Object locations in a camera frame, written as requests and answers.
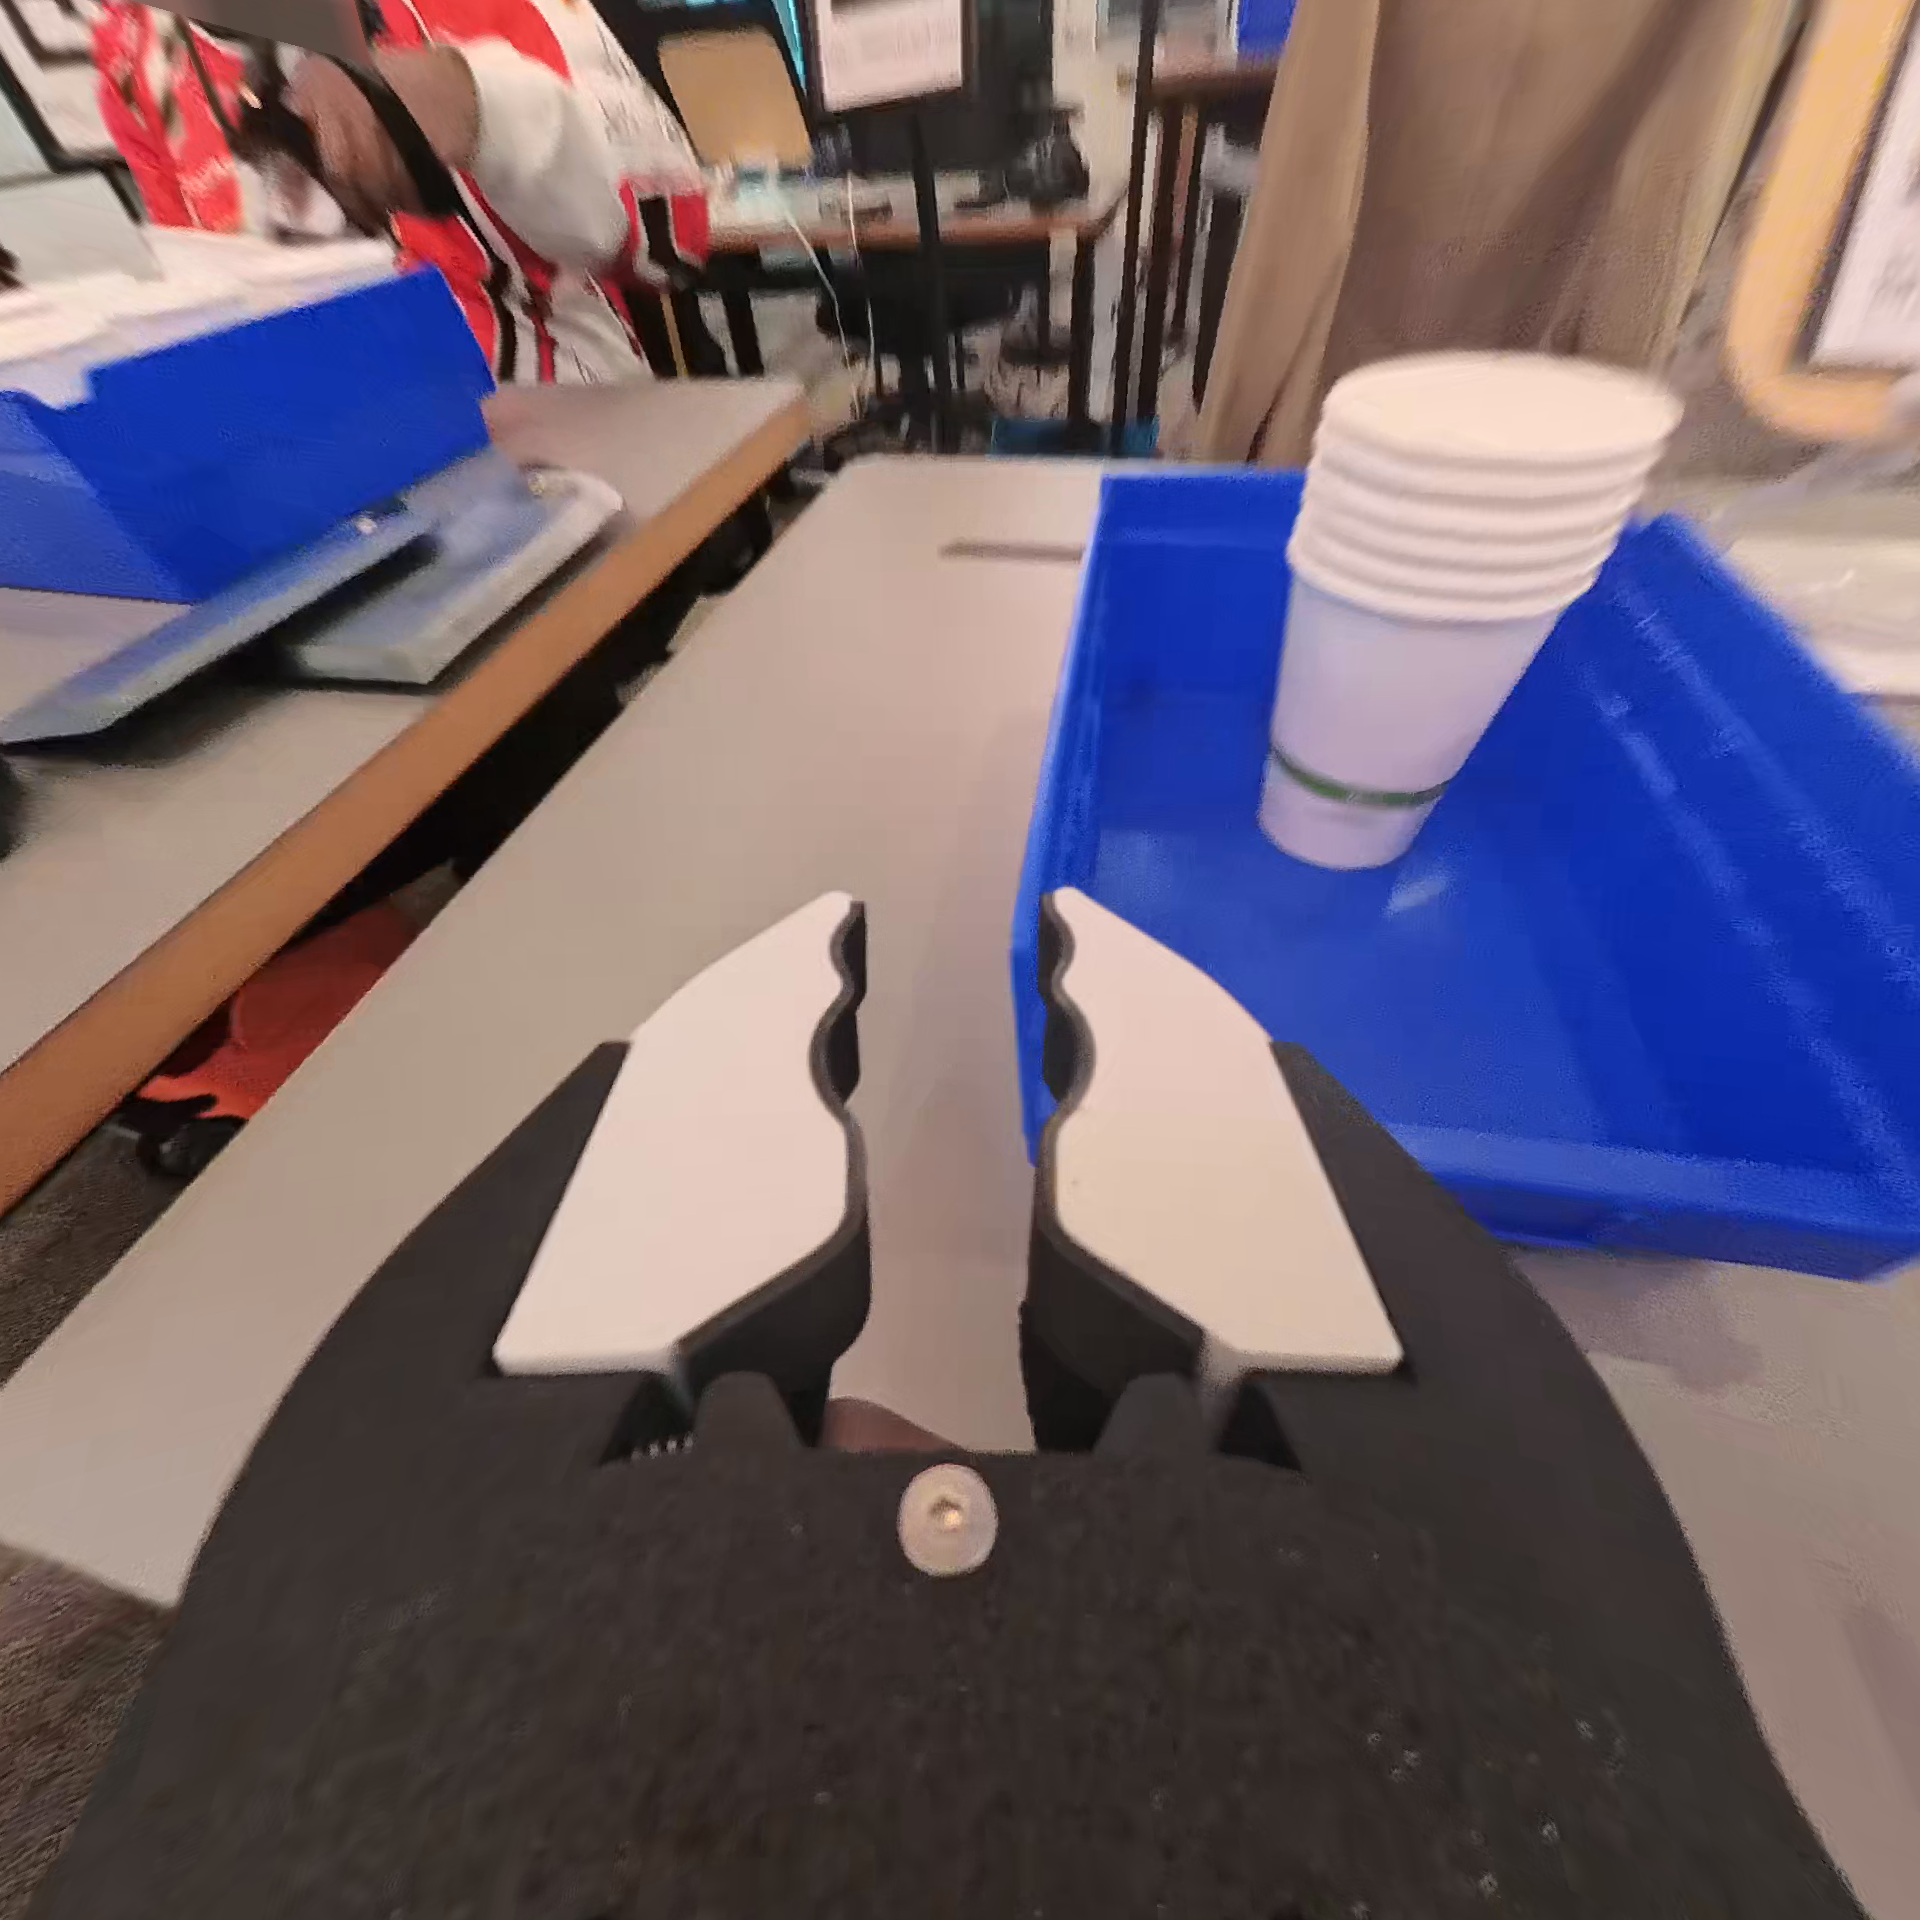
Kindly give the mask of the blue plastic bin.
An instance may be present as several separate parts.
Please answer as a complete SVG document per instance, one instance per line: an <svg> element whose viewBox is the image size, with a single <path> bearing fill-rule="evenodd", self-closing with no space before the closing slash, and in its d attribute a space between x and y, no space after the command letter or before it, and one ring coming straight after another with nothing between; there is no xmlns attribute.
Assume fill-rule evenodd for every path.
<svg viewBox="0 0 1920 1920"><path fill-rule="evenodd" d="M0 582L199 606L490 445L447 273L224 322L0 394Z"/></svg>
<svg viewBox="0 0 1920 1920"><path fill-rule="evenodd" d="M1617 537L1421 835L1257 835L1304 473L1112 470L1013 894L1080 882L1304 1046L1518 1245L1878 1277L1920 1250L1920 783L1685 525Z"/></svg>

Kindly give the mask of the tan cardboard box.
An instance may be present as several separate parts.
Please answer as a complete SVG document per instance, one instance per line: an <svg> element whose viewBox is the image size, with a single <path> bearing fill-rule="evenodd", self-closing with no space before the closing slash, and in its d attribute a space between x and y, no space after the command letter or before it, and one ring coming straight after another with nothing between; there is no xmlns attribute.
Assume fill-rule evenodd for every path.
<svg viewBox="0 0 1920 1920"><path fill-rule="evenodd" d="M1803 5L1304 0L1182 458L1304 470L1405 353L1671 376Z"/></svg>

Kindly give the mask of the wooden document board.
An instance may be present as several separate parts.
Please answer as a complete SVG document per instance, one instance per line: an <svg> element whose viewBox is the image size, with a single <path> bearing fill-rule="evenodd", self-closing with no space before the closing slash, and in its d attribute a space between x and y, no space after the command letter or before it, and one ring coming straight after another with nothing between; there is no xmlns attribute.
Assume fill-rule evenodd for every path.
<svg viewBox="0 0 1920 1920"><path fill-rule="evenodd" d="M1911 0L1830 0L1803 20L1746 210L1717 364L1746 416L1803 445L1896 438L1896 376L1803 362L1843 217L1854 205L1885 95L1903 65Z"/></svg>

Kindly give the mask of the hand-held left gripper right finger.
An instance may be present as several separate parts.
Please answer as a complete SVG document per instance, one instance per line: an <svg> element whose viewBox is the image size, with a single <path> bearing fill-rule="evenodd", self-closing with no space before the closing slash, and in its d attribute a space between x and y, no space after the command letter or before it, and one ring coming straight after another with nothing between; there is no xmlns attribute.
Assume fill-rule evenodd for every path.
<svg viewBox="0 0 1920 1920"><path fill-rule="evenodd" d="M1020 1387L1094 1454L1135 1378L1232 1432L1244 1378L1386 1378L1405 1328L1272 1039L1087 894L1037 913L1046 1091Z"/></svg>

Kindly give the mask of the grey table with wooden edge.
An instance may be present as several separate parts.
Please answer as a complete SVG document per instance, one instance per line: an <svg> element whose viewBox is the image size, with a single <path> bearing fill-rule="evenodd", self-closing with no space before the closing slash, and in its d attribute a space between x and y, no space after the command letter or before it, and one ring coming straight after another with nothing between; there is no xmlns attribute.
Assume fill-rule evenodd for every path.
<svg viewBox="0 0 1920 1920"><path fill-rule="evenodd" d="M514 458L622 488L607 537L441 689L238 681L181 755L32 755L0 878L0 1209L643 609L808 438L808 383L502 388Z"/></svg>

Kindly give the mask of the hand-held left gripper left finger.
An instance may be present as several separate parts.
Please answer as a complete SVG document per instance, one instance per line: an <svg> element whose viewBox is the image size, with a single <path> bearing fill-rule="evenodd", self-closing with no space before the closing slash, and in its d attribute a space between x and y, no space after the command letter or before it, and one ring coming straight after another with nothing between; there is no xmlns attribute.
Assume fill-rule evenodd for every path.
<svg viewBox="0 0 1920 1920"><path fill-rule="evenodd" d="M826 1400L871 1324L855 1009L866 897L819 894L626 1039L495 1375L651 1375L687 1412L765 1375Z"/></svg>

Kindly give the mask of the white sign on black pole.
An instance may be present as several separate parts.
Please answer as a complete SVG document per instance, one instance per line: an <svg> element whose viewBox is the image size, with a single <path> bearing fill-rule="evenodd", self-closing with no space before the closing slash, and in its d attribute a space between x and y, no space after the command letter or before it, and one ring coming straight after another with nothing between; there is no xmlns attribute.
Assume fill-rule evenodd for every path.
<svg viewBox="0 0 1920 1920"><path fill-rule="evenodd" d="M926 348L926 445L951 450L951 261L943 261L943 183L926 151L926 101L972 88L972 0L813 0L813 108L826 125L896 113L917 172L917 250L922 250L922 348Z"/></svg>

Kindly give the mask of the printed instruction sheet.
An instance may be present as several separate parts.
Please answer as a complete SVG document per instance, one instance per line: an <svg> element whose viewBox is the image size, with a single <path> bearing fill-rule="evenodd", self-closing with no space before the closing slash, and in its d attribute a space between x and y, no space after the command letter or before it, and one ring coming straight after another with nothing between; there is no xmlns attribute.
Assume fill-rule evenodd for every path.
<svg viewBox="0 0 1920 1920"><path fill-rule="evenodd" d="M1920 17L1911 5L1837 226L1803 362L1817 376L1920 364Z"/></svg>

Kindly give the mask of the person's left hand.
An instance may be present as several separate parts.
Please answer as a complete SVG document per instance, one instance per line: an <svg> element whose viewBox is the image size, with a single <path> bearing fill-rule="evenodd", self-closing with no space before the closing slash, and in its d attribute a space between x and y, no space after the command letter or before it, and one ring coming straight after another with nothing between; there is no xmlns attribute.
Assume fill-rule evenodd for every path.
<svg viewBox="0 0 1920 1920"><path fill-rule="evenodd" d="M926 1432L882 1400L855 1400L855 1395L826 1400L819 1446L826 1454L966 1454L958 1435L943 1435L943 1432Z"/></svg>

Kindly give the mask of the set of white paper cups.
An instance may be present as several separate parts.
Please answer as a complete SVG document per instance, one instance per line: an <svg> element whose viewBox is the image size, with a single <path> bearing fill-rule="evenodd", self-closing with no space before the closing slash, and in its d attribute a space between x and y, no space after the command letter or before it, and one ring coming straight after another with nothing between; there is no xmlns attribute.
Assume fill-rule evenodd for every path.
<svg viewBox="0 0 1920 1920"><path fill-rule="evenodd" d="M1327 394L1287 530L1257 829L1397 860L1617 551L1685 400L1558 353L1405 353Z"/></svg>

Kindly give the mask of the orange bag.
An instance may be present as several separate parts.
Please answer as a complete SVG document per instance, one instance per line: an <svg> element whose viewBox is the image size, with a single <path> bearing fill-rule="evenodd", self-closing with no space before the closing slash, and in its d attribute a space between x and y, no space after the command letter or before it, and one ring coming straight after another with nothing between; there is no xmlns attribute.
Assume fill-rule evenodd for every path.
<svg viewBox="0 0 1920 1920"><path fill-rule="evenodd" d="M419 918L379 897L251 972L124 1111L138 1163L193 1182L315 1058L315 1046L386 980Z"/></svg>

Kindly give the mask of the grey laptop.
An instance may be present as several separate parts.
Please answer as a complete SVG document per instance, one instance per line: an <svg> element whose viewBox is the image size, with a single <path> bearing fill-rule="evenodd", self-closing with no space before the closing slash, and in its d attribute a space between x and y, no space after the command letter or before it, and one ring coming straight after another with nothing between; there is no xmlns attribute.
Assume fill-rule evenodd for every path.
<svg viewBox="0 0 1920 1920"><path fill-rule="evenodd" d="M109 735L238 652L290 681L425 689L622 510L595 473L469 450L199 606L0 587L0 747Z"/></svg>

